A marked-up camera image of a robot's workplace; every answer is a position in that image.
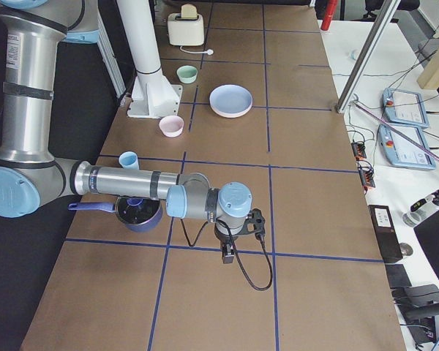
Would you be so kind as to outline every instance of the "black backdrop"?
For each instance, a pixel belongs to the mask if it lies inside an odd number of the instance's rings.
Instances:
[[[132,62],[114,1],[100,0],[99,6],[116,56]],[[0,115],[6,35],[0,21]],[[133,68],[120,67],[128,82]],[[50,152],[94,162],[117,108],[96,44],[59,44],[54,91]],[[0,217],[0,351],[19,350],[72,221],[67,204],[78,199],[58,199],[18,219]]]

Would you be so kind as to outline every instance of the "bottle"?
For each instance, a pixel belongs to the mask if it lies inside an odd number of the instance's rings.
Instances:
[[[415,227],[437,211],[439,211],[439,190],[416,201],[402,218],[405,224]]]

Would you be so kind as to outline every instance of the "pot handle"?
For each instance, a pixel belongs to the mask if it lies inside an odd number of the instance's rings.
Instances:
[[[100,210],[112,214],[116,211],[113,203],[70,203],[68,209],[71,211]]]

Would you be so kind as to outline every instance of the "device screen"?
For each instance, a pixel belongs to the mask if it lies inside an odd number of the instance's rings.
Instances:
[[[398,119],[423,123],[417,95],[403,91],[394,91],[393,99]]]
[[[396,130],[403,133],[411,140],[416,141],[418,144],[423,145],[421,138],[419,137],[418,130],[412,127],[395,127]],[[420,148],[414,146],[412,143],[400,137],[397,133],[391,133],[392,140],[394,141],[394,147],[397,151],[397,155],[400,161],[407,163],[416,163],[421,165],[428,165],[429,161],[427,155]]]

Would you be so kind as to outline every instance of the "red object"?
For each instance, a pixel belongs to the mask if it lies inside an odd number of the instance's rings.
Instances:
[[[323,16],[322,26],[320,29],[323,31],[329,30],[331,19],[334,17],[335,9],[337,8],[338,0],[329,0],[327,3],[327,9],[325,16]]]

